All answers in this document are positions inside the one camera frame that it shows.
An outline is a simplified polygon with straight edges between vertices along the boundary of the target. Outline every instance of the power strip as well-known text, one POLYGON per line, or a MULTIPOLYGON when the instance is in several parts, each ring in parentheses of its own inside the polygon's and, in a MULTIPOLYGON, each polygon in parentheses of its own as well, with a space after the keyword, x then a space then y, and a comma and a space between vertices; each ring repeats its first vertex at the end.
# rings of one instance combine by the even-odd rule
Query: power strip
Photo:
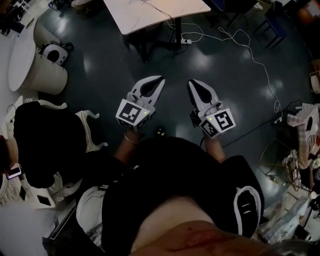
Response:
POLYGON ((192 45, 192 42, 190 39, 181 39, 181 44, 182 45, 192 45))

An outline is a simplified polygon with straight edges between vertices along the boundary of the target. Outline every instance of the person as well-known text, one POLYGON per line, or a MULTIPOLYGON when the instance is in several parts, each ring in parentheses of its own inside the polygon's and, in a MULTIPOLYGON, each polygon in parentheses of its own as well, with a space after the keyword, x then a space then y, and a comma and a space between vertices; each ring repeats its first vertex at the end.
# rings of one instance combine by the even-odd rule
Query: person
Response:
POLYGON ((59 172, 64 182, 81 178, 86 133, 78 116, 53 110, 38 101, 16 109, 13 138, 0 135, 0 173, 19 163, 30 186, 49 188, 59 172))
POLYGON ((82 182, 76 219, 99 251, 132 256, 261 251, 262 243, 245 238, 253 235, 264 210, 246 160, 226 158, 217 138, 204 135, 205 152, 165 136, 163 126, 155 134, 140 142, 140 133, 128 130, 114 158, 103 160, 106 171, 82 182))

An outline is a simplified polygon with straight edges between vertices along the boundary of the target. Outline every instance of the black pants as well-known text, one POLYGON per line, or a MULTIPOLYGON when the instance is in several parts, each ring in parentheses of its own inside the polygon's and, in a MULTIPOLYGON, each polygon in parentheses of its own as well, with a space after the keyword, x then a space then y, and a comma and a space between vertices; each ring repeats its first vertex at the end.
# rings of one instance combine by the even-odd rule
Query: black pants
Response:
POLYGON ((102 247, 107 254, 129 255, 141 223, 172 196, 193 198, 218 228, 237 234, 233 203, 237 188, 244 186, 258 191, 262 212, 261 188, 242 156, 219 164, 184 139, 147 139, 137 147, 131 169, 104 196, 102 247))

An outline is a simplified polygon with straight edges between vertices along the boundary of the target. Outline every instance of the bracelet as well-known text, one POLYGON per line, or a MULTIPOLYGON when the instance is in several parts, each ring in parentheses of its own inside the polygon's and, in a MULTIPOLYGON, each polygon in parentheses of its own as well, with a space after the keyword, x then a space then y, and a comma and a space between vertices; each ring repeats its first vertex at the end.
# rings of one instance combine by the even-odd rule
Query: bracelet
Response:
POLYGON ((132 143, 133 145, 135 145, 135 146, 138 145, 138 144, 136 144, 136 143, 133 143, 130 139, 128 139, 125 133, 124 133, 123 135, 124 135, 125 139, 126 139, 128 142, 131 142, 131 143, 132 143))

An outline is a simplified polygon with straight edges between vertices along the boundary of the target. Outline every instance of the white table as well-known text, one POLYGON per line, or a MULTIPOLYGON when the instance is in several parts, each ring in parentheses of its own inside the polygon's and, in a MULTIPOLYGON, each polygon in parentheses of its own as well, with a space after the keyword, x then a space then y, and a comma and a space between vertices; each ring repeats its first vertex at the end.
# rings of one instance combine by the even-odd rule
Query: white table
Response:
POLYGON ((12 91, 24 87, 33 91, 59 94, 67 84, 67 71, 37 53, 37 47, 49 41, 60 43, 53 34, 38 24, 35 16, 15 41, 8 69, 12 91))
MULTIPOLYGON (((129 35, 136 31, 141 31, 142 59, 148 59, 145 28, 169 21, 171 18, 161 11, 169 14, 175 19, 176 43, 171 48, 181 48, 181 17, 210 12, 210 7, 203 0, 104 0, 115 23, 123 35, 129 35)), ((168 44, 154 45, 169 47, 168 44)))

